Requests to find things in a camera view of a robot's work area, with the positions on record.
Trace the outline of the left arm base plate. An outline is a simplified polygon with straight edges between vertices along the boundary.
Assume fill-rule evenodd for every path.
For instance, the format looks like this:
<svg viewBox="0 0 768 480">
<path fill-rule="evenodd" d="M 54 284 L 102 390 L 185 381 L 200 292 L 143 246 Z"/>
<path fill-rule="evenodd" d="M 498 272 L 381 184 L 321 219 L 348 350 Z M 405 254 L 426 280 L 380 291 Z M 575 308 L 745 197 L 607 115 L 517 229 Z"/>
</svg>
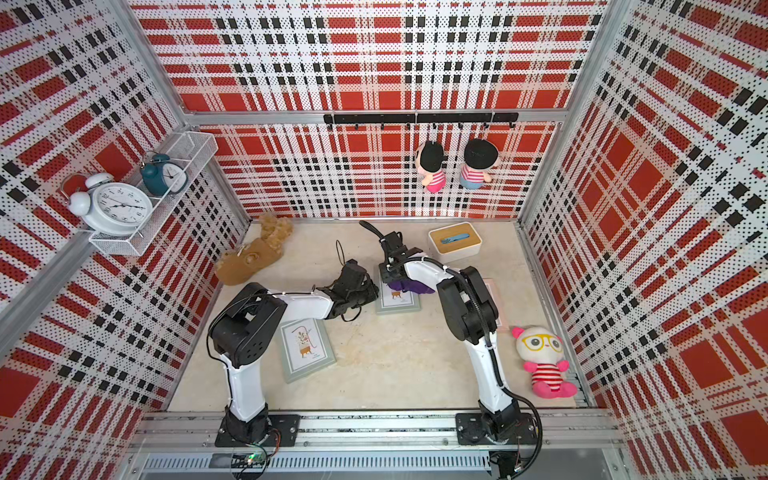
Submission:
<svg viewBox="0 0 768 480">
<path fill-rule="evenodd" d="M 237 419 L 227 411 L 221 421 L 215 446 L 246 447 L 293 447 L 299 430 L 301 417 L 295 414 L 257 414 L 249 422 Z"/>
</svg>

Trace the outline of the white alarm clock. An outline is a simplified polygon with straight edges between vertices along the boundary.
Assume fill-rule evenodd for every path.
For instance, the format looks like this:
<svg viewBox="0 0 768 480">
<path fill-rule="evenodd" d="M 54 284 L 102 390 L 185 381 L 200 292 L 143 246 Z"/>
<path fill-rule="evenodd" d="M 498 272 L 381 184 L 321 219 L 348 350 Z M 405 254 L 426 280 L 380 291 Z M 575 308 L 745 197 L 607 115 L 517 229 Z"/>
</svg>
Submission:
<svg viewBox="0 0 768 480">
<path fill-rule="evenodd" d="M 68 195 L 68 208 L 97 233 L 130 236 L 151 217 L 150 197 L 134 185 L 115 181 L 110 173 L 91 175 L 84 186 L 84 191 Z"/>
</svg>

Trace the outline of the teal alarm clock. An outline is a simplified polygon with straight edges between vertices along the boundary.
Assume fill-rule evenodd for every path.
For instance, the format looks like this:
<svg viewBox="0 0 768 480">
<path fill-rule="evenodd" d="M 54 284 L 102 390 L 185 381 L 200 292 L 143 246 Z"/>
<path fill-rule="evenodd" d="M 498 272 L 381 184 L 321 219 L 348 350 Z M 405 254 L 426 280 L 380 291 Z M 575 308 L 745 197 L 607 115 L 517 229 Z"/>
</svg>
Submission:
<svg viewBox="0 0 768 480">
<path fill-rule="evenodd" d="M 166 154 L 154 154 L 142 164 L 140 175 L 146 189 L 156 197 L 180 193 L 188 183 L 184 168 Z"/>
</svg>

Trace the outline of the green circuit board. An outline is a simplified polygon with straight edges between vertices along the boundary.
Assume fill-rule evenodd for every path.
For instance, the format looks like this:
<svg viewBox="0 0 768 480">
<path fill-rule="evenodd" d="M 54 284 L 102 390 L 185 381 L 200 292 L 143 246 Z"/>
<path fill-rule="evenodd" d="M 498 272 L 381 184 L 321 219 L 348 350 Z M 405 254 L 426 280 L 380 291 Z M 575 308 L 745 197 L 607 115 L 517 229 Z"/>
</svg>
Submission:
<svg viewBox="0 0 768 480">
<path fill-rule="evenodd" d="M 234 454 L 231 457 L 231 468 L 236 470 L 262 469 L 265 462 L 265 457 L 261 454 Z"/>
</svg>

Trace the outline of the doll with pink clothes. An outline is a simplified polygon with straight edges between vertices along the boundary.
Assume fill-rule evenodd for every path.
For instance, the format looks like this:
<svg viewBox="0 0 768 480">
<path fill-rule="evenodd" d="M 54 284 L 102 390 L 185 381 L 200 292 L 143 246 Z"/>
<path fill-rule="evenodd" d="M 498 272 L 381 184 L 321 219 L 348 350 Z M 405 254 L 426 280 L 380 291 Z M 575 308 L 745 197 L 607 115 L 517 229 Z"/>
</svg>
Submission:
<svg viewBox="0 0 768 480">
<path fill-rule="evenodd" d="M 434 141 L 425 141 L 416 153 L 416 167 L 422 186 L 431 194 L 439 193 L 446 185 L 443 169 L 444 149 Z"/>
</svg>

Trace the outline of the doll with blue clothes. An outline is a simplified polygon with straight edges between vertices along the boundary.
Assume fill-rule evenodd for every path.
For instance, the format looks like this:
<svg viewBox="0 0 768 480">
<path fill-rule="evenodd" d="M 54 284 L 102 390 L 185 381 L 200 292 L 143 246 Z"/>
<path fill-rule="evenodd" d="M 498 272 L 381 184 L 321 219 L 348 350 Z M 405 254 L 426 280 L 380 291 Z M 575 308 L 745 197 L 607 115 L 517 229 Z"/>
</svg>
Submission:
<svg viewBox="0 0 768 480">
<path fill-rule="evenodd" d="M 498 157 L 499 151 L 493 143 L 479 138 L 469 140 L 464 148 L 460 185 L 465 189 L 477 190 L 490 183 L 490 169 Z"/>
</svg>

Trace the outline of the green picture frame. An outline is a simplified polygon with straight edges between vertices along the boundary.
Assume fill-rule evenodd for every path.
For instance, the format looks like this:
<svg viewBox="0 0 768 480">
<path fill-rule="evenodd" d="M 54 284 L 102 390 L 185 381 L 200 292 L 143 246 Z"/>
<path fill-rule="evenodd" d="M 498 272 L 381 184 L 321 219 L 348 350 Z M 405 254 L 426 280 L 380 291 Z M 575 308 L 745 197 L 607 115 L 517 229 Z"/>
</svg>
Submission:
<svg viewBox="0 0 768 480">
<path fill-rule="evenodd" d="M 284 379 L 293 383 L 336 363 L 324 321 L 301 319 L 278 327 Z"/>
<path fill-rule="evenodd" d="M 413 292 L 391 289 L 383 280 L 380 269 L 375 272 L 379 296 L 375 302 L 379 316 L 390 314 L 413 313 L 421 310 L 420 298 Z"/>
</svg>

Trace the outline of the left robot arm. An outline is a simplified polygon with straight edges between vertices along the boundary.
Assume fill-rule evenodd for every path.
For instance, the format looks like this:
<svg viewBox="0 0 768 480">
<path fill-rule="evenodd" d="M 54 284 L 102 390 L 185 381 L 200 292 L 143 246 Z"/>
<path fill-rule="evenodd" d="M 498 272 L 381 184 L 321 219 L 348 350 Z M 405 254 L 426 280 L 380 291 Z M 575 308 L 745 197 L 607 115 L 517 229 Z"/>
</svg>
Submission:
<svg viewBox="0 0 768 480">
<path fill-rule="evenodd" d="M 210 323 L 206 348 L 227 376 L 229 400 L 215 445 L 257 445 L 276 429 L 261 382 L 261 357 L 281 326 L 343 318 L 374 302 L 379 289 L 367 270 L 347 261 L 329 286 L 309 292 L 275 292 L 246 284 Z"/>
</svg>

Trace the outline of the black hook rail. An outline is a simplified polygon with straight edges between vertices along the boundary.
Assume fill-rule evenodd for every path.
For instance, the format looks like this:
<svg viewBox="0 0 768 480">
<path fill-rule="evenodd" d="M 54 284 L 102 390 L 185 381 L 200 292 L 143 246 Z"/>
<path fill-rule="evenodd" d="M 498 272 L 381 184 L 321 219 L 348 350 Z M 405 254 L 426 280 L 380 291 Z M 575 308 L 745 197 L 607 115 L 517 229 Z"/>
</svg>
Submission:
<svg viewBox="0 0 768 480">
<path fill-rule="evenodd" d="M 388 113 L 388 114 L 324 114 L 326 125 L 410 125 L 410 124 L 514 124 L 520 118 L 518 112 L 487 113 Z"/>
</svg>

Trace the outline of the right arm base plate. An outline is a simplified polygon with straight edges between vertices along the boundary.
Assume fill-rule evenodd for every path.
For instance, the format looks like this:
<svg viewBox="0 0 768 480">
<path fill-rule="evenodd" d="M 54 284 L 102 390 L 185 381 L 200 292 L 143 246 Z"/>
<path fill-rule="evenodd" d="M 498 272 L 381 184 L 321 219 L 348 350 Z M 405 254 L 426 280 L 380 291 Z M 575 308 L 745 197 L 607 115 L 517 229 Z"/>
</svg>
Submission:
<svg viewBox="0 0 768 480">
<path fill-rule="evenodd" d="M 460 445 L 535 445 L 537 428 L 530 413 L 522 412 L 515 419 L 486 412 L 455 415 L 457 440 Z"/>
</svg>

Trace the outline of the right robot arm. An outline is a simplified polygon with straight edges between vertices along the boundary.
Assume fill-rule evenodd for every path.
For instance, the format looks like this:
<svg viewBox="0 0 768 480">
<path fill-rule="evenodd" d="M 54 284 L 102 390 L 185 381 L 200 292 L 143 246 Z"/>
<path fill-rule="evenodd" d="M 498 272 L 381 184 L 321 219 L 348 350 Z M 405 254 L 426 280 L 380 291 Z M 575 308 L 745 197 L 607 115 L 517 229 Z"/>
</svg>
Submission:
<svg viewBox="0 0 768 480">
<path fill-rule="evenodd" d="M 418 248 L 408 248 L 400 232 L 375 235 L 384 253 L 379 273 L 385 283 L 419 284 L 438 295 L 448 329 L 468 352 L 485 435 L 493 442 L 508 440 L 523 416 L 499 359 L 499 310 L 479 271 L 474 267 L 456 270 Z"/>
</svg>

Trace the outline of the white tissue box wooden lid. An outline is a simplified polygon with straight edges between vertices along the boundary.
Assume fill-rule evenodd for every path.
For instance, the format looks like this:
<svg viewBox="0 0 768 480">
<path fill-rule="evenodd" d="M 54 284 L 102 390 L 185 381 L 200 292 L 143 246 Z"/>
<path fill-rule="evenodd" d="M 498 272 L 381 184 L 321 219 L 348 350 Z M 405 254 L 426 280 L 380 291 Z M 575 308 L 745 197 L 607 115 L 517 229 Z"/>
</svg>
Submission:
<svg viewBox="0 0 768 480">
<path fill-rule="evenodd" d="M 429 252 L 443 264 L 480 253 L 483 241 L 469 222 L 447 225 L 428 232 Z"/>
</svg>

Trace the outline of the white pink plush toy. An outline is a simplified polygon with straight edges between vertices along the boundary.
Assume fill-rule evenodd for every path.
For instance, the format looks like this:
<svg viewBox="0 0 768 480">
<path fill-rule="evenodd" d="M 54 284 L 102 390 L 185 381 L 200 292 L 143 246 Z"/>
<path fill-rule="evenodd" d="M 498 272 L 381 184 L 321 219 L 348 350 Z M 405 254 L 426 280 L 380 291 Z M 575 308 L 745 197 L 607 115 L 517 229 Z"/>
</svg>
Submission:
<svg viewBox="0 0 768 480">
<path fill-rule="evenodd" d="M 577 387 L 564 379 L 570 363 L 565 359 L 563 341 L 557 335 L 540 326 L 514 327 L 511 333 L 537 397 L 557 399 L 576 395 Z"/>
</svg>

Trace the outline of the purple cloth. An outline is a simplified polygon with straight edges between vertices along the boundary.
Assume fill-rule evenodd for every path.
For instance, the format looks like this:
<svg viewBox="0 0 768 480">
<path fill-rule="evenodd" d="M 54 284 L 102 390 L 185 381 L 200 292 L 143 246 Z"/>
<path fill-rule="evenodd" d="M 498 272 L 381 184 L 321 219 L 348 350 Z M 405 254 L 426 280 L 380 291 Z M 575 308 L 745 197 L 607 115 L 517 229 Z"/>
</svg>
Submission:
<svg viewBox="0 0 768 480">
<path fill-rule="evenodd" d="M 435 292 L 433 287 L 409 278 L 388 281 L 387 286 L 392 291 L 410 292 L 416 295 L 433 294 Z"/>
</svg>

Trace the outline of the pink picture frame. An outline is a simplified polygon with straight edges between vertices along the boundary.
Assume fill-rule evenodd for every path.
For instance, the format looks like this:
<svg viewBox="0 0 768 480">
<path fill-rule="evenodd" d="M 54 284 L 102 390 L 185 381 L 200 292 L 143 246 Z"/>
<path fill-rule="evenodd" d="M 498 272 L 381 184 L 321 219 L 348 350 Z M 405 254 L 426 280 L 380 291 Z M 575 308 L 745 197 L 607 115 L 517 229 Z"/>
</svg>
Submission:
<svg viewBox="0 0 768 480">
<path fill-rule="evenodd" d="M 491 278 L 484 278 L 484 284 L 498 310 L 498 317 L 496 320 L 497 331 L 499 333 L 508 333 L 510 331 L 509 324 L 505 316 L 504 305 L 500 295 L 500 291 L 495 281 Z"/>
</svg>

